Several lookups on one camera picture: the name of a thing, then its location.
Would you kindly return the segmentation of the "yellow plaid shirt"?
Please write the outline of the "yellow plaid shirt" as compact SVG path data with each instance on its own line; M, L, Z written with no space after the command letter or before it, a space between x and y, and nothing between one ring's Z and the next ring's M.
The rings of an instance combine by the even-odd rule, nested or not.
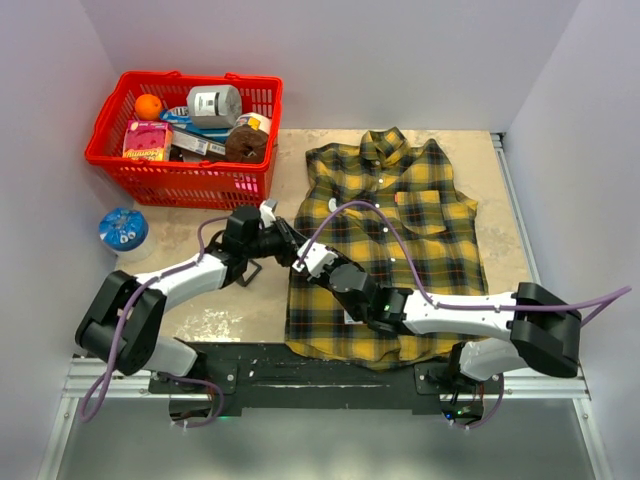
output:
M458 191L453 167L430 139L413 147L401 131L368 131L355 146L330 143L307 151L310 189L294 219L311 236L337 205L356 201L318 240L359 263L377 282L429 293L485 295L488 285L475 232L476 201ZM355 361L383 370L447 354L456 334L386 337L348 325L323 288L289 277L285 343L296 354Z

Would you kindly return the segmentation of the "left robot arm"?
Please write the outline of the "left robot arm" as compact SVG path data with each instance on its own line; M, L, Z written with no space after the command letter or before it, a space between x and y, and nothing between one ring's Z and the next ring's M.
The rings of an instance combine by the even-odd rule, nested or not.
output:
M76 330L75 342L124 375L140 370L171 375L185 392L200 390L207 368L186 343L162 336L164 314L201 294L234 283L245 286L249 264L273 257L297 259L306 238L265 206L241 206L226 226L185 262L147 274L110 273Z

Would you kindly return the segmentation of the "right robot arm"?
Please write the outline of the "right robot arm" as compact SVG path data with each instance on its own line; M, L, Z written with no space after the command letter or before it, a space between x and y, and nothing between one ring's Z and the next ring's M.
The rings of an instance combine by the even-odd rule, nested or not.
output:
M446 382L456 392L521 368L564 379L578 373L581 315L536 283L488 296L438 295L384 286L359 265L340 259L322 266L297 262L294 268L330 292L352 319L378 333L465 336L445 369Z

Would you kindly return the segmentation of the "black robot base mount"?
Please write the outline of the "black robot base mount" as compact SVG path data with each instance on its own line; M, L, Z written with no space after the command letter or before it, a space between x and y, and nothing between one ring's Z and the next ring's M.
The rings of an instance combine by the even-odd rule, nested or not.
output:
M194 343L205 357L200 373L224 394L225 416L245 409L409 410L438 415L451 409L438 358L373 371L348 362L303 357L284 344Z

